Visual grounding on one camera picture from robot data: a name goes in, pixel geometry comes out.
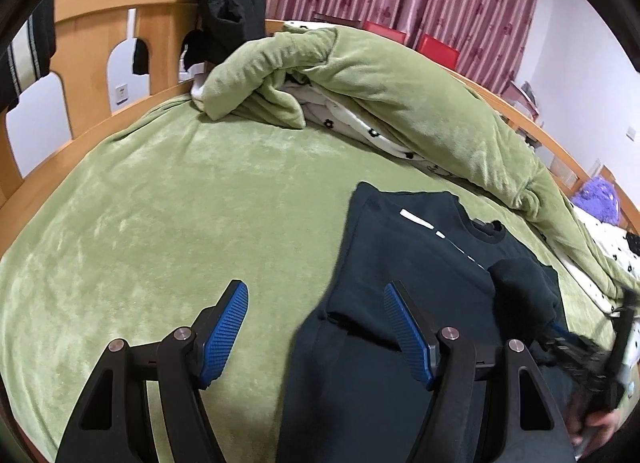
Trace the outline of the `person's right hand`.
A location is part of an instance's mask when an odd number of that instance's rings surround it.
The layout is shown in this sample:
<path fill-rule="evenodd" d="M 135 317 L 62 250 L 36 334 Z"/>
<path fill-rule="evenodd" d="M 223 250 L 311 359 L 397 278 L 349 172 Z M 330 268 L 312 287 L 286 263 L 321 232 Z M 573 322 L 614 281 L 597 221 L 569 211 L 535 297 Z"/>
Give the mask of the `person's right hand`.
<path fill-rule="evenodd" d="M 575 407 L 567 407 L 564 421 L 578 457 L 586 457 L 612 439 L 620 427 L 620 410 L 594 412 L 582 420 Z"/>

